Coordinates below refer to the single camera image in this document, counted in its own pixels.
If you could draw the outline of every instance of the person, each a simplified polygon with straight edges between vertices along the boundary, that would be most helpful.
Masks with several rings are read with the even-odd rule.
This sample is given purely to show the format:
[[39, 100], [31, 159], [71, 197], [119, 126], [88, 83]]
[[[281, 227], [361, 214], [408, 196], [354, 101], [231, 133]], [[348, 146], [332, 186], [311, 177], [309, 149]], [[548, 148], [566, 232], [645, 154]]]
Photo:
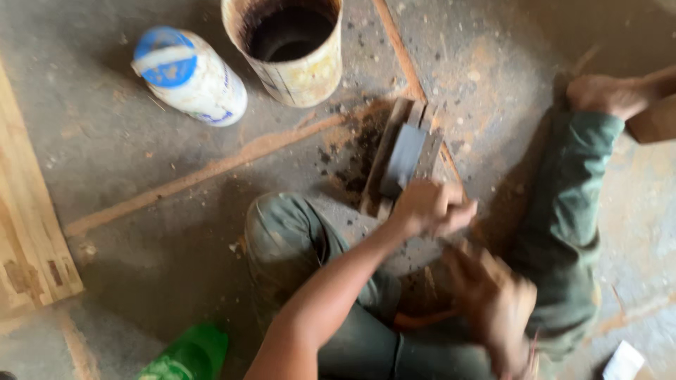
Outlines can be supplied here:
[[613, 144], [626, 120], [676, 93], [673, 72], [568, 86], [572, 113], [554, 123], [514, 247], [502, 259], [444, 250], [460, 314], [419, 329], [389, 328], [411, 318], [379, 265], [410, 237], [467, 226], [477, 203], [463, 203], [459, 186], [412, 181], [353, 248], [298, 194], [255, 200], [246, 240], [265, 338], [245, 379], [553, 377], [598, 311], [596, 216]]

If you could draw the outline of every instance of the plastic bottle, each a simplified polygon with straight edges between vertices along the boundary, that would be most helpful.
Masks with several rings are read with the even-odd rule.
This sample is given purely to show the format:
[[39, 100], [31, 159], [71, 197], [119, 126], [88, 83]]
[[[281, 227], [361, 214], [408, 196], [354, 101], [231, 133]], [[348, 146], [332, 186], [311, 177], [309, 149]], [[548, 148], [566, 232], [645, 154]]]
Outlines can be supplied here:
[[234, 124], [247, 108], [242, 80], [206, 41], [187, 30], [148, 30], [131, 66], [164, 103], [211, 126]]
[[228, 350], [228, 335], [212, 323], [192, 326], [137, 376], [137, 380], [215, 380]]

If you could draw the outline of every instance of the green plastic bottle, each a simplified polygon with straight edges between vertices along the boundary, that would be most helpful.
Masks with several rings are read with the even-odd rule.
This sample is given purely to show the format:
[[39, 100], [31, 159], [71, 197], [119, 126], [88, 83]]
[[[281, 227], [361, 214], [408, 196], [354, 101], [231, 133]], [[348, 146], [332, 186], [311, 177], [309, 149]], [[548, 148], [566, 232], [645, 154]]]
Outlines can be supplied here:
[[228, 335], [212, 323], [192, 326], [148, 364], [137, 380], [215, 380], [228, 350]]

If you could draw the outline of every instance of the metal bucket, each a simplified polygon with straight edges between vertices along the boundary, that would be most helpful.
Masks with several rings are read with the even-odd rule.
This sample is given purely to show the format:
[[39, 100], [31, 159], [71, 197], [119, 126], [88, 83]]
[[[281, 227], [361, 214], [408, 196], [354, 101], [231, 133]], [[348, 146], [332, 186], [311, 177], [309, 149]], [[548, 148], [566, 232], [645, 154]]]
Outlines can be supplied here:
[[[269, 62], [253, 56], [256, 29], [276, 12], [308, 9], [333, 24], [327, 39], [309, 54], [294, 60]], [[222, 0], [223, 24], [230, 40], [246, 57], [268, 92], [292, 107], [312, 107], [326, 100], [340, 83], [343, 0]]]

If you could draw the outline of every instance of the green pants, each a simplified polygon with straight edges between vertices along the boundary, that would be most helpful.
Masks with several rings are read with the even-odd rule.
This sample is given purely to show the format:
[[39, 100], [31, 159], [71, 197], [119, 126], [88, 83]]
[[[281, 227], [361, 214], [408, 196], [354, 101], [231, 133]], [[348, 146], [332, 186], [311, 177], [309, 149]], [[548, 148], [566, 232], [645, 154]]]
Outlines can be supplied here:
[[[577, 112], [558, 120], [545, 149], [527, 215], [507, 264], [537, 285], [526, 334], [537, 332], [540, 373], [551, 377], [594, 323], [599, 297], [598, 198], [605, 165], [624, 122]], [[246, 237], [259, 325], [264, 333], [291, 294], [348, 249], [303, 197], [268, 194], [251, 205]], [[387, 326], [399, 281], [376, 272], [338, 332], [318, 354], [325, 379], [492, 379], [490, 359], [461, 317], [399, 334]]]

